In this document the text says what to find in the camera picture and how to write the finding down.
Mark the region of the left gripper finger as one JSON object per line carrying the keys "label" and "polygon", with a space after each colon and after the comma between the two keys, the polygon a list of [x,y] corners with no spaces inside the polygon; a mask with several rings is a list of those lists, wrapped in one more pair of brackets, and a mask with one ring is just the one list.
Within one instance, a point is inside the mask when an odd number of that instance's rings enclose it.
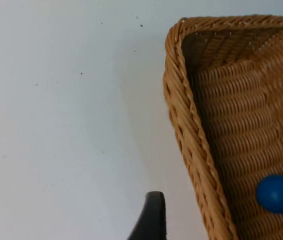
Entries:
{"label": "left gripper finger", "polygon": [[166,202],[161,191],[150,191],[128,240],[166,240]]}

